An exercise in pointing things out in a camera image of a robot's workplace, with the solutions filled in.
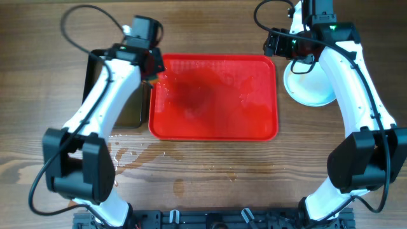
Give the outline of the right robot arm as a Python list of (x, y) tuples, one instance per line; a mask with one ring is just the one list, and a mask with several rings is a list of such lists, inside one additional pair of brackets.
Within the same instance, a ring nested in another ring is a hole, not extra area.
[(371, 212), (381, 212), (390, 184), (406, 160), (406, 129), (397, 127), (377, 94), (354, 24), (315, 24), (296, 34), (266, 31), (265, 55), (295, 62), (312, 57), (320, 64), (345, 127), (345, 139), (328, 156), (328, 178), (302, 200), (304, 224), (331, 221), (354, 200)]

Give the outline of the white plate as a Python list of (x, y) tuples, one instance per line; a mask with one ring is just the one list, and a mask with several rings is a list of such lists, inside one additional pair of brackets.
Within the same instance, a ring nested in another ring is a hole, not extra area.
[(305, 106), (321, 107), (336, 100), (333, 87), (317, 62), (307, 74), (310, 64), (296, 62), (293, 70), (293, 61), (287, 65), (283, 74), (283, 82), (287, 93), (296, 101)]

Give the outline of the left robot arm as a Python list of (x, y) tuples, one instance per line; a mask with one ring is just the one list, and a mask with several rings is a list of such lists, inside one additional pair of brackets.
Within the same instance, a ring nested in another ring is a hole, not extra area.
[(135, 228), (132, 206), (114, 186), (115, 168), (107, 144), (128, 98), (142, 81), (164, 71), (158, 47), (114, 44), (99, 57), (99, 79), (74, 116), (43, 136), (47, 188), (87, 208), (104, 228)]

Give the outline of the orange green sponge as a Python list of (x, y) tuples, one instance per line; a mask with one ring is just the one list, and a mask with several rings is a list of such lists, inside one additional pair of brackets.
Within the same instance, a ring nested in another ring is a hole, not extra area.
[(158, 81), (159, 81), (158, 74), (153, 74), (153, 75), (147, 77), (147, 82), (149, 84), (153, 85), (153, 84), (157, 83)]

